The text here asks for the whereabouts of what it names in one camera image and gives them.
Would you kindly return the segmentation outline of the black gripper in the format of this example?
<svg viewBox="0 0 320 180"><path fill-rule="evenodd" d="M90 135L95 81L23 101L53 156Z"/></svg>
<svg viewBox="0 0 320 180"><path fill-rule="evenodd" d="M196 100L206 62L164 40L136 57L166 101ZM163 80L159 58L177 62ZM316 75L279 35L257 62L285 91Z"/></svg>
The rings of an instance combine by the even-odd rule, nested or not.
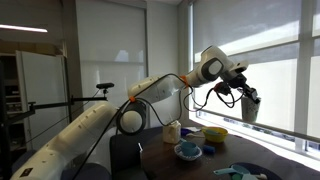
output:
<svg viewBox="0 0 320 180"><path fill-rule="evenodd" d="M231 88L241 88L243 93L253 102L259 102L258 93L255 88L246 84L247 78L243 74L237 75L229 81Z"/></svg>

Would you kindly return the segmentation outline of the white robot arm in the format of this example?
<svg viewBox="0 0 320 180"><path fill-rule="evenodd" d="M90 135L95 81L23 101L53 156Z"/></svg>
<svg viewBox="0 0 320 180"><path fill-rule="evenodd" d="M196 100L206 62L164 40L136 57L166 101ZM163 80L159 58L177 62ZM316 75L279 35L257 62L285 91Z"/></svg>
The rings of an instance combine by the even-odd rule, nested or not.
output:
<svg viewBox="0 0 320 180"><path fill-rule="evenodd" d="M220 48L210 46L201 53L199 65L188 74L150 76L132 84L122 106L102 101L85 110L22 164L10 180L60 180L67 164L96 145L112 123L122 133L135 135L145 127L148 105L184 88L197 88L220 78L224 85L241 89L245 97L258 104L257 91L246 84L243 75L248 66L246 61L234 63Z"/></svg>

